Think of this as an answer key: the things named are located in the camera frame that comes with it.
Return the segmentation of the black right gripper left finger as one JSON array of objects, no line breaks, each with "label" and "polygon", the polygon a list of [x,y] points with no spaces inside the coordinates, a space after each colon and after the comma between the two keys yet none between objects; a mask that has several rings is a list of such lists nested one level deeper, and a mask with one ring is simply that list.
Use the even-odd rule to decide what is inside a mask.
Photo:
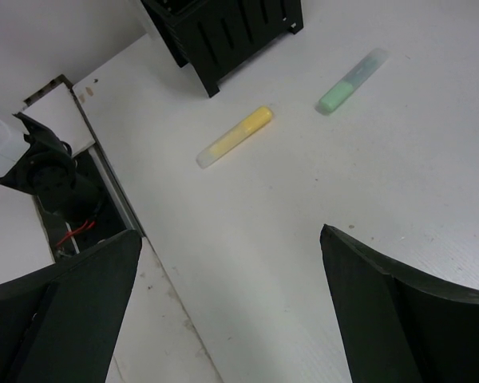
[{"label": "black right gripper left finger", "polygon": [[0,382],[103,382],[137,275],[126,230],[0,284]]}]

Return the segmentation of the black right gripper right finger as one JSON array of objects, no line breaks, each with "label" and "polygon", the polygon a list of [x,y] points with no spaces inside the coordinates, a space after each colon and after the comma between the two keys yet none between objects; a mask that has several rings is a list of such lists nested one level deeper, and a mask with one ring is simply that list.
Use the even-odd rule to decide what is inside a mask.
[{"label": "black right gripper right finger", "polygon": [[336,227],[323,227],[320,244],[352,381],[479,382],[479,290]]}]

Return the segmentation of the yellow highlighter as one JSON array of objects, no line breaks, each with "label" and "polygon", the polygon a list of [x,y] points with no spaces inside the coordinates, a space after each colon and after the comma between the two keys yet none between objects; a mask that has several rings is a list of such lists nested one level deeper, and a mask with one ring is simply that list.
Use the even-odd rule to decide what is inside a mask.
[{"label": "yellow highlighter", "polygon": [[200,168],[205,169],[214,164],[248,137],[259,131],[273,118],[273,112],[267,106],[257,108],[236,126],[211,143],[196,157]]}]

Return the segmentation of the green highlighter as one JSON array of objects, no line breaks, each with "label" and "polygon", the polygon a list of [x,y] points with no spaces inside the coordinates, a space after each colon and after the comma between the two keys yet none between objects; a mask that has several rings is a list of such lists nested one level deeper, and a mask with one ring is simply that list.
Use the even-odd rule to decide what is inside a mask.
[{"label": "green highlighter", "polygon": [[317,102],[316,109],[325,115],[340,107],[388,59],[384,49],[373,49]]}]

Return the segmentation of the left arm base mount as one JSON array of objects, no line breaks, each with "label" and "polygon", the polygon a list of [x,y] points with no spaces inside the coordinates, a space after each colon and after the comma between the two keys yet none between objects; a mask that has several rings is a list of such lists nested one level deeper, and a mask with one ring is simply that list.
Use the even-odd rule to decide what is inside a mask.
[{"label": "left arm base mount", "polygon": [[33,196],[55,261],[134,228],[90,154],[75,156],[68,143],[24,113],[13,121],[26,130],[20,134],[26,152],[0,176],[0,185]]}]

